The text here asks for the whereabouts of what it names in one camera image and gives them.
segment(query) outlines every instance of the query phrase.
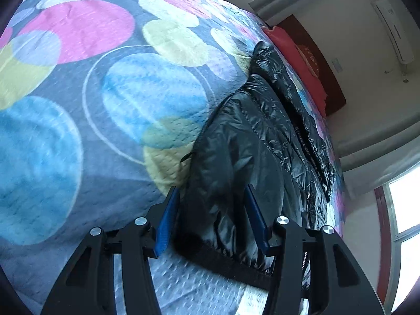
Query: window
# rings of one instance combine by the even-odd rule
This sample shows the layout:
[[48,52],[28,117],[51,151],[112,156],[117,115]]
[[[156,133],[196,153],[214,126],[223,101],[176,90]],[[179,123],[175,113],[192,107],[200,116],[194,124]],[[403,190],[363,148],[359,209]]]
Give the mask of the window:
[[420,276],[420,167],[384,186],[391,223],[389,307],[396,310]]

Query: black plastic bracket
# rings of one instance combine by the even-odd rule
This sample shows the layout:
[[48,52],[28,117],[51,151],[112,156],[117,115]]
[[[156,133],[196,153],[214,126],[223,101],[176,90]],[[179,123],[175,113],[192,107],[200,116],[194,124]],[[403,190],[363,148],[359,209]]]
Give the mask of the black plastic bracket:
[[282,216],[267,226],[252,185],[245,188],[244,205],[258,248],[266,256],[275,256],[263,315],[299,314],[305,252],[311,260],[310,314],[385,314],[375,290],[333,227],[304,229]]
[[41,315],[116,315],[113,255],[121,254],[127,314],[160,315],[149,258],[166,250],[179,205],[171,187],[162,204],[124,228],[91,229],[61,271]]

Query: red cloth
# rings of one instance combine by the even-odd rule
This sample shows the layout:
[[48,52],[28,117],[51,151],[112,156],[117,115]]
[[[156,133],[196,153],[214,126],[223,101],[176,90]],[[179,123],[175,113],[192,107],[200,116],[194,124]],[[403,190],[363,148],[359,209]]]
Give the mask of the red cloth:
[[314,100],[319,112],[326,118],[325,99],[327,98],[327,94],[325,93],[321,81],[310,72],[307,64],[300,55],[295,42],[287,32],[280,27],[274,27],[272,30],[263,27],[263,31],[274,45],[277,46],[289,64],[296,71],[297,75],[299,75],[299,78],[304,83],[305,88]]

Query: silver screw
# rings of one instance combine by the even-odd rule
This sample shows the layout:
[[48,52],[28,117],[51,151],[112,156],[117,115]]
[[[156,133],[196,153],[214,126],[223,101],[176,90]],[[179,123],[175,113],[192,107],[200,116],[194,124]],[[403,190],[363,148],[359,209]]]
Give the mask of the silver screw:
[[147,220],[145,217],[140,217],[140,218],[137,218],[137,219],[134,221],[134,223],[135,223],[137,226],[145,225],[147,222],[148,222],[148,220]]
[[327,234],[333,234],[334,233],[334,227],[325,225],[322,230]]
[[287,217],[280,216],[280,217],[277,217],[277,222],[281,225],[287,225],[289,222],[289,219]]
[[100,235],[102,232],[100,227],[94,227],[93,229],[90,230],[90,234],[95,236],[95,235]]

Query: brown headboard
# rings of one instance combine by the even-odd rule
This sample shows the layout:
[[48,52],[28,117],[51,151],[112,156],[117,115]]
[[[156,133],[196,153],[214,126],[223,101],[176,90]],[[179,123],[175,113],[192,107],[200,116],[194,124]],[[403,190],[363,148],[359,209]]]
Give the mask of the brown headboard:
[[305,45],[314,55],[319,67],[319,79],[324,87],[325,92],[328,95],[325,101],[326,115],[329,116],[346,105],[346,98],[341,91],[340,85],[335,78],[333,71],[331,70],[318,46],[315,44],[315,42],[312,40],[308,32],[303,28],[297,18],[294,15],[290,15],[277,26],[284,29],[290,35],[296,45]]

